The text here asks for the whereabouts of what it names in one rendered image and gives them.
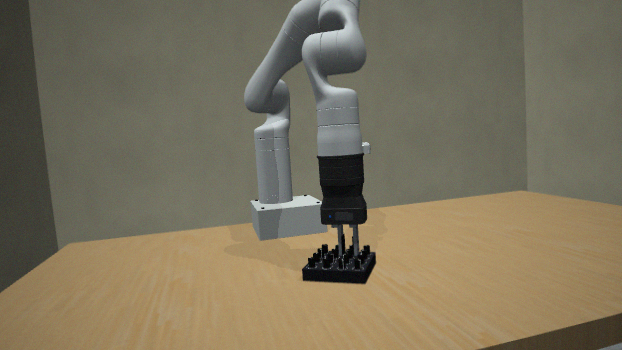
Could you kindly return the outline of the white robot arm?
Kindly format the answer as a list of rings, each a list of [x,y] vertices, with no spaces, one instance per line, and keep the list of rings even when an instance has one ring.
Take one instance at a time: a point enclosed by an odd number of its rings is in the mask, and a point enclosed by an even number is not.
[[[280,79],[302,59],[314,92],[318,127],[359,124],[357,93],[333,87],[327,79],[330,75],[357,72],[366,61],[366,47],[357,23],[359,6],[360,0],[298,2],[250,79],[245,106],[254,113],[267,113],[266,122],[254,131],[259,203],[293,201],[288,138],[290,94]]]

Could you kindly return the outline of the black knob box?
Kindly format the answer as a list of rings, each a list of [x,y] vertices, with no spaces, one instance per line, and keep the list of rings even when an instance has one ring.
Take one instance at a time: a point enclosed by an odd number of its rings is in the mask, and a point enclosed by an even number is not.
[[[302,269],[303,281],[366,284],[376,264],[376,253],[370,252],[370,245],[363,247],[353,256],[353,246],[349,245],[346,253],[339,256],[338,245],[328,251],[328,245],[323,244]]]

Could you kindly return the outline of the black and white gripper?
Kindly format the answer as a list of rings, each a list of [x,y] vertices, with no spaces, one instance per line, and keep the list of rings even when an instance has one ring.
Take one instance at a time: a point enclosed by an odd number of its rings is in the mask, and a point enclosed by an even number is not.
[[[318,127],[317,147],[323,193],[321,223],[337,228],[342,256],[346,252],[343,225],[364,224],[367,220],[362,195],[363,155],[371,153],[370,144],[362,143],[359,124],[339,124]]]

